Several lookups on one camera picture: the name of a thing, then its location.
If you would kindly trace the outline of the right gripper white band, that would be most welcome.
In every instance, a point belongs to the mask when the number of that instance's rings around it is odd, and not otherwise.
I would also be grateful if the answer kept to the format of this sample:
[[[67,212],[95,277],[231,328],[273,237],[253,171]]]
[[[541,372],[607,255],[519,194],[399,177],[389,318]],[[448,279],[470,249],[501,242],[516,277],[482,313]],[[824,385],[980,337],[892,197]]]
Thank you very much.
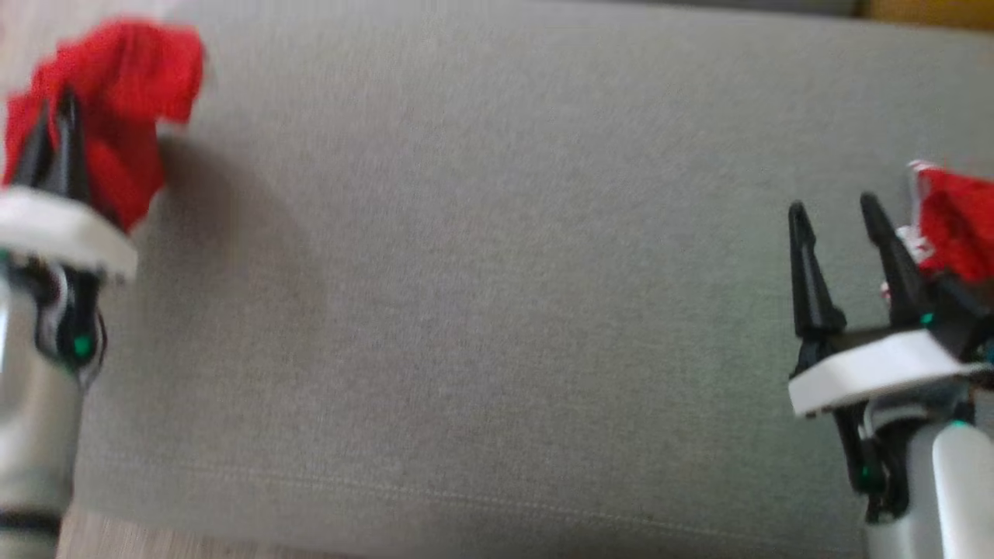
[[[876,195],[860,194],[860,212],[890,290],[891,325],[920,325],[933,305],[919,266]],[[795,335],[818,340],[844,332],[847,318],[830,296],[805,205],[793,202],[787,220]],[[991,383],[991,363],[961,361],[917,329],[832,355],[803,343],[788,395],[795,416],[834,418],[852,489],[867,499],[866,520],[894,521],[910,507],[913,436],[949,422],[974,425],[971,391]]]

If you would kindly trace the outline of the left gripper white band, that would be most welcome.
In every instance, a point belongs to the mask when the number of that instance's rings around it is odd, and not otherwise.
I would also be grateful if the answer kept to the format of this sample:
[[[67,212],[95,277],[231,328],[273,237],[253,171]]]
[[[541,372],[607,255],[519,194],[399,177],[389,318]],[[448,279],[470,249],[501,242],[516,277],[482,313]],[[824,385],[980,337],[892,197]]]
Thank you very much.
[[[92,191],[83,116],[77,95],[64,89],[52,112],[56,196],[31,189],[42,186],[52,159],[49,107],[40,106],[16,159],[12,184],[20,186],[2,191],[2,272],[33,301],[40,354],[93,381],[107,347],[100,294],[106,284],[134,282],[139,258],[128,234],[85,204]]]

